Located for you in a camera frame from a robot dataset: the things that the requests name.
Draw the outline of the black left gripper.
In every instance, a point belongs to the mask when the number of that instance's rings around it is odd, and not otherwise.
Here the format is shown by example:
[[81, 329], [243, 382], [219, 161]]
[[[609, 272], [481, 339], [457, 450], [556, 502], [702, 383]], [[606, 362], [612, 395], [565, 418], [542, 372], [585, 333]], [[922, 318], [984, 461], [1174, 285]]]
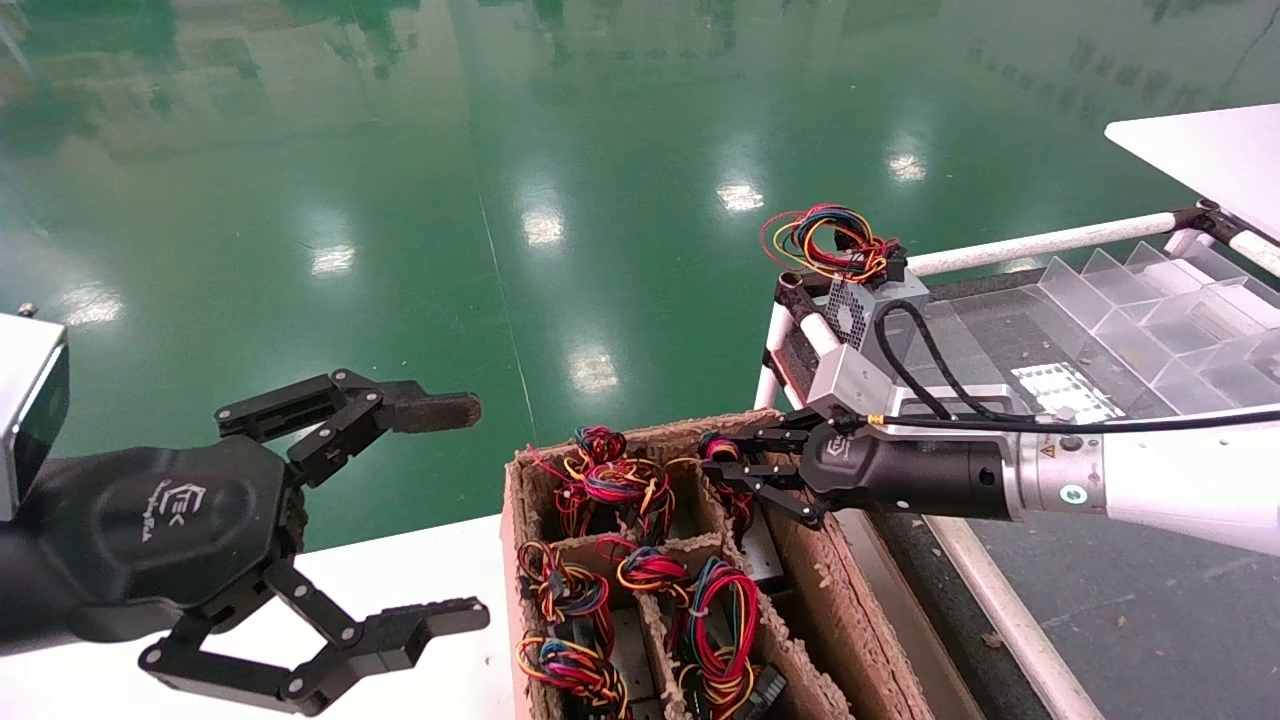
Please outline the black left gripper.
[[[52, 460], [26, 497], [26, 641], [122, 643], [174, 626], [138, 657], [151, 678], [315, 717], [358, 682], [415, 667], [430, 641], [486, 628], [490, 611], [466, 597], [355, 620], [288, 561], [303, 547], [297, 488], [387, 432], [457, 430], [481, 415], [471, 392], [338, 369], [216, 410], [215, 445]], [[285, 461], [262, 446], [298, 430]], [[202, 648], [270, 592], [324, 639], [314, 657], [288, 669]]]

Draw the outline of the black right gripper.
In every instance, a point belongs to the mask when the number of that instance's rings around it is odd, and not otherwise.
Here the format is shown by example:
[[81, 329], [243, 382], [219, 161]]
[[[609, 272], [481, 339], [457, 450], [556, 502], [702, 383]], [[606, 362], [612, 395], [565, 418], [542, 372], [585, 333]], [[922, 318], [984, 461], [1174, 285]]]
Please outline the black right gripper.
[[[728, 434], [708, 432], [700, 457], [800, 454], [800, 475], [796, 466], [710, 466], [710, 483], [736, 505], [754, 500], [810, 529], [822, 524], [824, 509], [1000, 521], [1016, 516], [1007, 493], [1009, 445], [997, 434], [902, 438], [870, 429], [840, 434], [827, 424], [826, 418], [776, 418]], [[819, 503], [800, 496], [806, 487]]]

